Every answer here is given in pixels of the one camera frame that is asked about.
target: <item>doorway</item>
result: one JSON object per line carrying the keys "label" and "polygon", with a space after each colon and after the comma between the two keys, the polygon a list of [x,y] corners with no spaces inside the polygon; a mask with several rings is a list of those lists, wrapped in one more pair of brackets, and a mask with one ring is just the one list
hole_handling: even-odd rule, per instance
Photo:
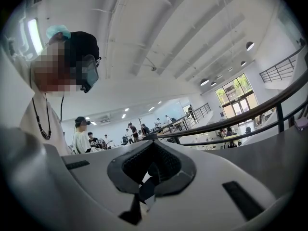
{"label": "doorway", "polygon": [[[240,115],[248,110],[250,110],[250,107],[249,107],[249,104],[248,104],[248,101],[246,98],[232,104],[232,107],[234,109],[234,112],[235,112],[235,115]],[[241,122],[239,123],[239,125],[243,125],[247,122],[251,122],[251,119],[247,120],[247,121],[244,121],[244,122]]]}

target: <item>black cap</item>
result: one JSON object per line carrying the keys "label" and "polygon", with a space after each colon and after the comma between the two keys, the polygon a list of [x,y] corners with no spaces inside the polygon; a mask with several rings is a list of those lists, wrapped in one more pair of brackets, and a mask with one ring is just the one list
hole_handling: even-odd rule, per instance
{"label": "black cap", "polygon": [[95,60],[98,60],[100,52],[97,46],[97,40],[92,34],[72,32],[69,41],[75,47],[77,56],[92,55]]}
{"label": "black cap", "polygon": [[100,55],[96,38],[86,32],[72,32],[71,38],[65,41],[64,49],[64,59],[70,67],[76,67],[86,55],[92,55],[96,61]]}

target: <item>black rubber seal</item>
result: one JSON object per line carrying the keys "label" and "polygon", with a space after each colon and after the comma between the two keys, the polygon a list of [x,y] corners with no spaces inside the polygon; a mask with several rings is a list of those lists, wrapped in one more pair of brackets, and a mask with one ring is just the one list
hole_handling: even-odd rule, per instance
{"label": "black rubber seal", "polygon": [[158,140],[148,141],[131,152],[113,159],[107,174],[113,184],[125,193],[137,194],[150,166],[157,168],[155,196],[178,194],[192,182],[197,169],[192,159]]}

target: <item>cable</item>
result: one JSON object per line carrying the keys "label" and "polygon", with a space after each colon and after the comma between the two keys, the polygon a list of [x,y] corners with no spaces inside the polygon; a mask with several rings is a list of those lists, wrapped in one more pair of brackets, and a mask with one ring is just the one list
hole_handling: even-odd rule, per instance
{"label": "cable", "polygon": [[61,108],[60,108],[60,123],[62,123],[62,105],[63,105],[63,100],[64,100],[64,93],[61,101]]}

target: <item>ceiling light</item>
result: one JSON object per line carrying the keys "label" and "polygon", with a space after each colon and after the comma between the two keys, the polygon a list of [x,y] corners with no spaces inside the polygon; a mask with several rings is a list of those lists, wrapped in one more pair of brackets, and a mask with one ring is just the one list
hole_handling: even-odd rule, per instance
{"label": "ceiling light", "polygon": [[208,79],[202,79],[201,81],[200,81],[200,86],[203,86],[203,85],[205,85],[207,82],[209,82],[209,80]]}
{"label": "ceiling light", "polygon": [[248,42],[247,44],[246,44],[246,49],[248,50],[248,51],[250,51],[252,48],[253,48],[253,46],[255,45],[255,43],[253,43],[253,42]]}
{"label": "ceiling light", "polygon": [[43,50],[43,46],[39,38],[38,24],[36,19],[28,21],[28,28],[34,49],[37,54],[39,54]]}

